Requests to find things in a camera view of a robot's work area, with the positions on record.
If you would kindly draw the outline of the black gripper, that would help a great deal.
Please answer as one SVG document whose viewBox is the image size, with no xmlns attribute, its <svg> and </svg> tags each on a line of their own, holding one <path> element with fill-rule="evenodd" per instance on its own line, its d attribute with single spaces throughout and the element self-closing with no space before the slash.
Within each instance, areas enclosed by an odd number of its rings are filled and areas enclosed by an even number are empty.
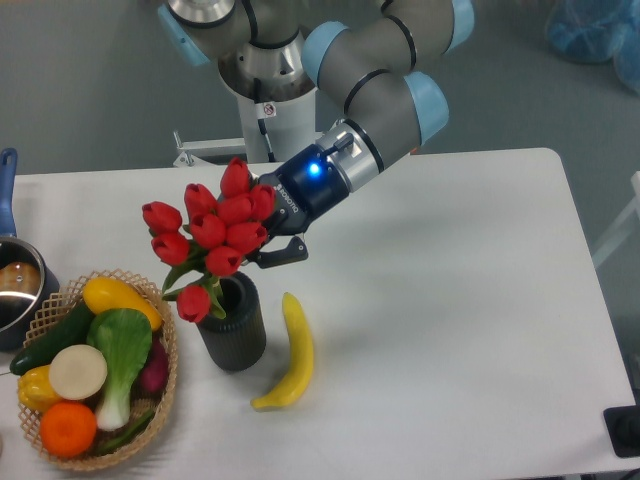
<svg viewBox="0 0 640 480">
<path fill-rule="evenodd" d="M 349 188 L 332 155 L 338 148 L 312 144 L 280 165 L 258 177 L 259 185 L 275 190 L 274 212 L 263 222 L 270 238 L 305 233 L 312 222 L 349 195 Z M 246 260 L 261 269 L 304 261 L 308 258 L 305 242 L 293 236 L 280 250 L 256 250 Z"/>
</svg>

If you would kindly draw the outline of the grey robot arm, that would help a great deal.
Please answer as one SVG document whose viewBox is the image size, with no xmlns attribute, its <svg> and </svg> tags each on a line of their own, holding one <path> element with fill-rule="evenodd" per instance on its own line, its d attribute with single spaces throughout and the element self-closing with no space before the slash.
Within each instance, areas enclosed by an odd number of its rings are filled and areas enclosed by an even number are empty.
<svg viewBox="0 0 640 480">
<path fill-rule="evenodd" d="M 238 105 L 243 149 L 276 169 L 263 268 L 304 260 L 309 225 L 447 123 L 438 85 L 417 69 L 471 34 L 468 1 L 383 1 L 381 15 L 353 30 L 327 21 L 302 29 L 298 1 L 165 1 L 158 16 L 192 65 L 213 63 Z"/>
</svg>

